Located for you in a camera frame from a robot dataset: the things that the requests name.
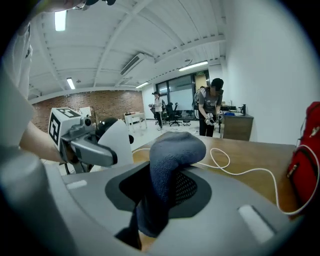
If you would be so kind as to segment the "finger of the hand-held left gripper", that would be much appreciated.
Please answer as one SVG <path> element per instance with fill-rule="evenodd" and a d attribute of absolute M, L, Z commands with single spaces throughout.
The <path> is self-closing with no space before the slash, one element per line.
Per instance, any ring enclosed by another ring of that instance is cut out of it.
<path fill-rule="evenodd" d="M 118 163 L 117 154 L 107 146 L 98 144 L 94 135 L 84 135 L 70 142 L 78 160 L 85 164 L 110 167 Z"/>

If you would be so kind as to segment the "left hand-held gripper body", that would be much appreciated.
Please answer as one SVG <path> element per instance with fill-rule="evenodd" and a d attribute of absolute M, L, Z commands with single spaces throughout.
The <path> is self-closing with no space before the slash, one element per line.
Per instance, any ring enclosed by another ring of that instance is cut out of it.
<path fill-rule="evenodd" d="M 92 164 L 84 163 L 76 155 L 71 141 L 88 135 L 90 142 L 96 142 L 96 128 L 90 117 L 81 115 L 69 107 L 52 108 L 49 117 L 48 135 L 53 140 L 64 163 L 73 165 L 76 173 L 89 173 Z"/>

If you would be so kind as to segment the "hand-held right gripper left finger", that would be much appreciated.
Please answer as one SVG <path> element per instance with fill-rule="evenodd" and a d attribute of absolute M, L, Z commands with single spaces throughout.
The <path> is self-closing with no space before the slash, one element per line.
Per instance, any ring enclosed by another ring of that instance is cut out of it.
<path fill-rule="evenodd" d="M 143 195 L 148 162 L 61 177 L 61 213 L 78 256 L 142 256 L 119 233 Z"/>

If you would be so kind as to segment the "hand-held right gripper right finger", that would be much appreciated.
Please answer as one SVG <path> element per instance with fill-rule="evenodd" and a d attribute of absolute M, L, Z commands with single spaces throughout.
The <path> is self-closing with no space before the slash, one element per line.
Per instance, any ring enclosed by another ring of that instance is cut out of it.
<path fill-rule="evenodd" d="M 234 178 L 197 167 L 184 173 L 210 185 L 209 202 L 193 217 L 171 219 L 157 238 L 142 234 L 149 256 L 272 256 L 301 223 Z"/>

